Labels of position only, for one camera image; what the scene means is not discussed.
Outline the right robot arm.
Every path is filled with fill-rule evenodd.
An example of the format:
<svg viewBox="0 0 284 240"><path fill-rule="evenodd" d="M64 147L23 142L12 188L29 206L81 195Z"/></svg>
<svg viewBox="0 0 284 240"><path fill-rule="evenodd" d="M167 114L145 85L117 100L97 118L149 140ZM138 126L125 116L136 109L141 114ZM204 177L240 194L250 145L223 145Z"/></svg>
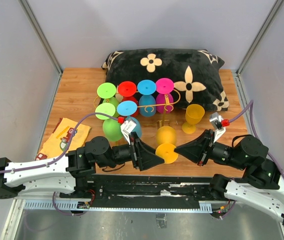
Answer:
<svg viewBox="0 0 284 240"><path fill-rule="evenodd" d="M260 210L284 227L284 173L267 158L268 147L250 135L240 135L240 142L227 146L215 140L212 130L205 130L198 138L175 148L175 152L198 166L208 160L216 164L243 170L240 182L215 174L208 193L214 200L229 199Z"/></svg>

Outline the yellow wine glass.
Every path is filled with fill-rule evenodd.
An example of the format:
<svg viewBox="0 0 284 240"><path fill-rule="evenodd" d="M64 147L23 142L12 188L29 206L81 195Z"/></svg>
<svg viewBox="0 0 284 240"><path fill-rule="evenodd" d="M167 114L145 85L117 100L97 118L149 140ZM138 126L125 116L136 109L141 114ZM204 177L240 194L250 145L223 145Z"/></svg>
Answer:
<svg viewBox="0 0 284 240"><path fill-rule="evenodd" d="M176 130L170 126L160 127L156 133L156 141L158 147L155 154L164 159L165 164L174 163L178 158L178 153L174 151L177 142Z"/></svg>
<svg viewBox="0 0 284 240"><path fill-rule="evenodd" d="M199 104L191 104L186 108L185 120L182 130L186 134L192 134L196 131L196 125L202 120L205 109Z"/></svg>

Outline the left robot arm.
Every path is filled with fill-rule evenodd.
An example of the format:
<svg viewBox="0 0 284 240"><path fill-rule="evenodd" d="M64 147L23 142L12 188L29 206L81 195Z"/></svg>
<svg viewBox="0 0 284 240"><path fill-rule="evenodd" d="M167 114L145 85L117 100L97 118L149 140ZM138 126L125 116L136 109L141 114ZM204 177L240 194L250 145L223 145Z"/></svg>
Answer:
<svg viewBox="0 0 284 240"><path fill-rule="evenodd" d="M135 132L129 140L127 144L110 146L104 136L97 136L61 158L24 163L0 158L0 200L33 192L83 198L96 188L92 176L97 167L114 169L132 162L135 169L144 171L164 163Z"/></svg>

